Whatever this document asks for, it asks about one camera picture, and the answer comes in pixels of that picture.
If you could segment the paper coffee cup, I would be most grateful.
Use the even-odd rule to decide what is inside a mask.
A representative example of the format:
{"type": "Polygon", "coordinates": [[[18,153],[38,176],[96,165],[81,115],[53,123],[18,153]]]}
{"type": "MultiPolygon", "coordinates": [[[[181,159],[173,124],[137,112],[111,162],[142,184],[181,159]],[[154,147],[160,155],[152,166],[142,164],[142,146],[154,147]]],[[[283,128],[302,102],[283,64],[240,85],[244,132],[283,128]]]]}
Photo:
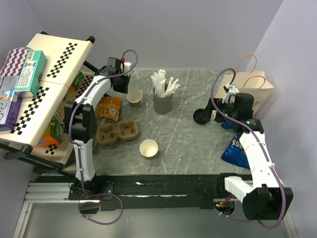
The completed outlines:
{"type": "Polygon", "coordinates": [[[132,108],[138,108],[141,105],[142,92],[138,89],[130,89],[126,95],[126,99],[132,108]]]}
{"type": "Polygon", "coordinates": [[[146,160],[155,159],[158,154],[158,150],[158,144],[151,139],[144,140],[139,146],[139,151],[146,160]]]}

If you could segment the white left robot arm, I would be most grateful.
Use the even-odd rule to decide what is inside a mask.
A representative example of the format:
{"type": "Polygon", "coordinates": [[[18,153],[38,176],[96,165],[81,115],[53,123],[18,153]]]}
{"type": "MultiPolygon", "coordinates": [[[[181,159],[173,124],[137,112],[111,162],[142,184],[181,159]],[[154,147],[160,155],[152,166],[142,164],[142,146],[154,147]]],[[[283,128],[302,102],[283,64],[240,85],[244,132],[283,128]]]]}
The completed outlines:
{"type": "Polygon", "coordinates": [[[135,62],[124,62],[123,58],[109,58],[107,64],[93,76],[86,90],[75,101],[66,102],[64,106],[65,132],[75,151],[76,178],[86,182],[80,188],[86,199],[93,199],[98,193],[97,185],[91,182],[96,175],[92,145],[97,133],[97,104],[110,89],[119,93],[128,92],[129,73],[135,65],[135,62]]]}

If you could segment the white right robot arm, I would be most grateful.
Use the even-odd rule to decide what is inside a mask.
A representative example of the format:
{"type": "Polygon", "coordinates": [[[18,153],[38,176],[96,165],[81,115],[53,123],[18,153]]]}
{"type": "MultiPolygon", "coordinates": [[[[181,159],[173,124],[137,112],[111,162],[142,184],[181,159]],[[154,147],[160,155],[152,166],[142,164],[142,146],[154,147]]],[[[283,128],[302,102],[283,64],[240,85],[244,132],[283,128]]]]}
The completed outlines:
{"type": "Polygon", "coordinates": [[[252,184],[240,176],[225,176],[216,185],[221,197],[232,197],[242,203],[248,221],[275,220],[280,222],[293,199],[293,191],[285,187],[278,177],[268,153],[262,123],[253,118],[254,97],[247,93],[231,93],[226,99],[209,98],[204,109],[196,110],[196,122],[205,124],[210,121],[212,111],[216,111],[215,121],[230,124],[238,146],[229,149],[234,159],[246,160],[252,175],[252,184]]]}

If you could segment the black coffee cup lid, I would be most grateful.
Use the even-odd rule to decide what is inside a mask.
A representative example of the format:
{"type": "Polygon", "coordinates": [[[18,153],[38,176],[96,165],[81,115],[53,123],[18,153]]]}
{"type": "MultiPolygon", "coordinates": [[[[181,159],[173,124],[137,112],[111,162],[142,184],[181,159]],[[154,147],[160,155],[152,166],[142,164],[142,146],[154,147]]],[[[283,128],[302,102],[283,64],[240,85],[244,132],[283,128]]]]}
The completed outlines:
{"type": "Polygon", "coordinates": [[[205,119],[204,109],[197,109],[193,113],[193,120],[195,123],[204,125],[208,122],[208,120],[205,119]]]}

